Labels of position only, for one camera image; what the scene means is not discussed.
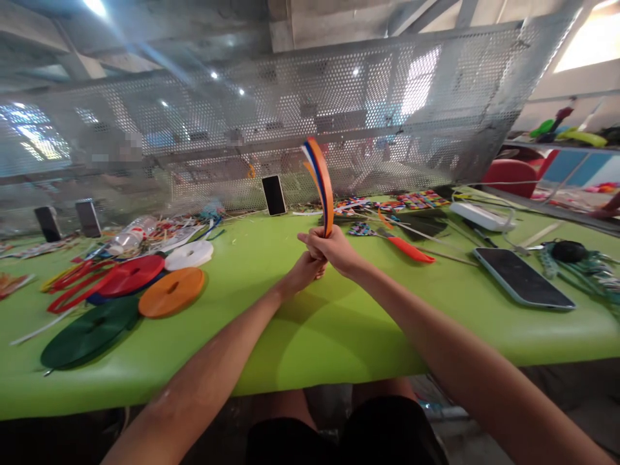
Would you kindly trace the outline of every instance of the plastic bottle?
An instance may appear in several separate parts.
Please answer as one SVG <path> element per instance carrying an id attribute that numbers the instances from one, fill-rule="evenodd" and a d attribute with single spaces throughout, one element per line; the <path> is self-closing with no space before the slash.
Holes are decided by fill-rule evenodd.
<path id="1" fill-rule="evenodd" d="M 108 252 L 111 255 L 120 255 L 135 249 L 155 230 L 155 226 L 157 226 L 157 220 L 152 216 L 136 218 L 112 239 Z"/>

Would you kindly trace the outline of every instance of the hand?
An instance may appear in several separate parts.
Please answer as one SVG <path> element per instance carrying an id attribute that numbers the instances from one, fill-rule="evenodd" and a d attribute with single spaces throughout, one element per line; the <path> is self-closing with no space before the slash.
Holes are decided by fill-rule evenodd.
<path id="1" fill-rule="evenodd" d="M 327 258 L 340 274 L 351 278 L 352 272 L 365 266 L 364 259 L 353 249 L 338 226 L 333 227 L 327 239 L 323 239 L 323 231 L 323 227 L 314 228 L 308 234 L 300 232 L 297 238 L 307 245 L 314 259 Z"/>
<path id="2" fill-rule="evenodd" d="M 303 291 L 312 281 L 321 279 L 325 274 L 326 266 L 325 258 L 315 260 L 310 252 L 304 252 L 293 268 L 276 284 L 282 293 L 282 299 L 290 299 L 296 293 Z"/>
<path id="3" fill-rule="evenodd" d="M 596 218 L 597 220 L 606 220 L 607 218 L 613 218 L 614 216 L 620 216 L 620 210 L 598 209 L 598 210 L 589 212 L 588 216 L 591 218 Z"/>

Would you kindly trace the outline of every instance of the leg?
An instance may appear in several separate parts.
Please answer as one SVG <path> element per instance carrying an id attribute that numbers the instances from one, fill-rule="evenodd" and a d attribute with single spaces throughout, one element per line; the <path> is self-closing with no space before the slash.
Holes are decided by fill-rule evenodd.
<path id="1" fill-rule="evenodd" d="M 354 384 L 351 405 L 355 410 L 367 400 L 375 397 L 398 395 L 416 400 L 411 383 L 407 378 L 392 378 L 370 383 Z"/>
<path id="2" fill-rule="evenodd" d="M 343 463 L 447 465 L 407 378 L 355 385 L 351 403 L 340 440 Z"/>
<path id="3" fill-rule="evenodd" d="M 254 396 L 253 424 L 279 418 L 296 418 L 316 431 L 302 389 Z"/>
<path id="4" fill-rule="evenodd" d="M 247 435 L 247 465 L 334 461 L 336 446 L 316 432 L 301 389 L 254 396 L 253 422 Z"/>

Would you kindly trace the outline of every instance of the concrete ceiling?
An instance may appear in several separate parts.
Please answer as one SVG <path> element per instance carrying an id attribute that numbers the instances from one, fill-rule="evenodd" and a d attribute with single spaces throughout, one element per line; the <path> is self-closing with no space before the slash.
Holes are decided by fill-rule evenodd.
<path id="1" fill-rule="evenodd" d="M 0 0 L 0 92 L 487 25 L 564 0 Z"/>

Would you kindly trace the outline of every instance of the black phone screen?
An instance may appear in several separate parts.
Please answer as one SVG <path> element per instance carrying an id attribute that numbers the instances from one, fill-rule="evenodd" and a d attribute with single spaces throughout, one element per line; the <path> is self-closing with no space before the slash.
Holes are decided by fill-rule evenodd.
<path id="1" fill-rule="evenodd" d="M 82 226 L 82 233 L 86 237 L 100 237 L 101 228 L 93 203 L 91 201 L 77 202 L 76 210 L 77 218 Z"/>
<path id="2" fill-rule="evenodd" d="M 514 252 L 506 249 L 476 249 L 476 252 L 523 300 L 553 307 L 575 306 Z"/>
<path id="3" fill-rule="evenodd" d="M 39 207 L 34 209 L 34 214 L 41 226 L 41 231 L 47 242 L 58 242 L 62 239 L 60 228 L 56 223 L 56 215 L 51 207 Z"/>
<path id="4" fill-rule="evenodd" d="M 267 208 L 270 215 L 286 213 L 286 205 L 284 196 L 282 195 L 282 186 L 280 185 L 279 176 L 270 176 L 263 178 L 263 190 L 267 199 Z"/>

